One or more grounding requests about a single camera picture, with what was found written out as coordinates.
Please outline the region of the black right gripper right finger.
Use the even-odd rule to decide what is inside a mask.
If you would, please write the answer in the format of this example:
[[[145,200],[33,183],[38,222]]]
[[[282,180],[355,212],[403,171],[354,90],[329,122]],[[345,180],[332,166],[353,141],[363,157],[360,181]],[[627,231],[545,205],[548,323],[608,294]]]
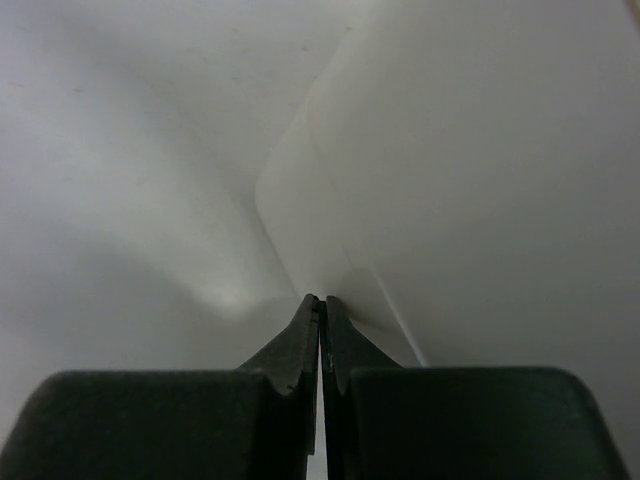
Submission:
[[[554,368],[409,368],[328,297],[320,324],[332,479],[625,479],[590,390]]]

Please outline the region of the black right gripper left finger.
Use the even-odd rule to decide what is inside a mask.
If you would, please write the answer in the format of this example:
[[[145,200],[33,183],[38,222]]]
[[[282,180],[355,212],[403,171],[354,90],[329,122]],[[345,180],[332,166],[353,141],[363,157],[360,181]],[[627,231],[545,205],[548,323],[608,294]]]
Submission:
[[[67,371],[28,398],[12,479],[302,479],[314,452],[320,302],[233,370]]]

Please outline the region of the white three-drawer storage box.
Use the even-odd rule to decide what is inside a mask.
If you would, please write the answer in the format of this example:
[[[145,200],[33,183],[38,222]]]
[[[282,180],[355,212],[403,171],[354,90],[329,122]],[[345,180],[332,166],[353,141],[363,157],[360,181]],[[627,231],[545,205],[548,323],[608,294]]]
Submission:
[[[639,30],[624,1],[382,1],[266,164],[300,290],[431,364],[639,357]]]

